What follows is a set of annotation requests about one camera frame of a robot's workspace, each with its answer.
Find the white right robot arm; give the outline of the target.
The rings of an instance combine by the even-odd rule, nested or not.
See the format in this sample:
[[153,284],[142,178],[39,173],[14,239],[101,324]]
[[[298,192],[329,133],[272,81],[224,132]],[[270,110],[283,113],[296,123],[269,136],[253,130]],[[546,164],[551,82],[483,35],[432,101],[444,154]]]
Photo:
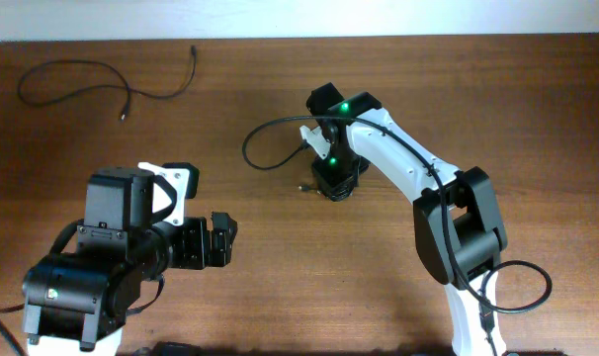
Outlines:
[[454,354],[504,354],[491,306],[507,236],[488,175],[431,153],[368,92],[344,98],[327,83],[311,92],[306,106],[317,126],[300,132],[316,152],[311,169],[318,190],[342,201],[376,166],[412,205],[417,254],[447,296]]

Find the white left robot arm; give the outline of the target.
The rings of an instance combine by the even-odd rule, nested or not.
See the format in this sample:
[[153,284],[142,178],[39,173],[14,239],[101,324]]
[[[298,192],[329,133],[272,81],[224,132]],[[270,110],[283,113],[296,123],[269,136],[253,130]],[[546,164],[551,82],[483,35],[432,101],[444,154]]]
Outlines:
[[85,213],[56,238],[23,282],[31,355],[114,355],[145,281],[170,268],[231,260],[238,224],[227,213],[187,218],[199,171],[189,163],[107,167],[88,181]]

